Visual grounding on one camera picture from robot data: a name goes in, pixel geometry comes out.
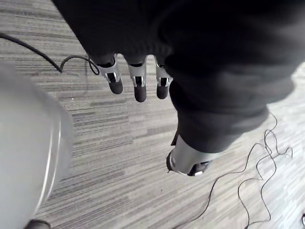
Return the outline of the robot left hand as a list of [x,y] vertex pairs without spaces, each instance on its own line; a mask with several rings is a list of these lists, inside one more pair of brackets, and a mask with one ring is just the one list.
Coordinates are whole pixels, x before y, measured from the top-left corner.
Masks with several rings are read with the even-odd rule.
[[194,176],[268,117],[305,59],[302,0],[56,0],[100,67],[154,55],[172,77],[171,171]]

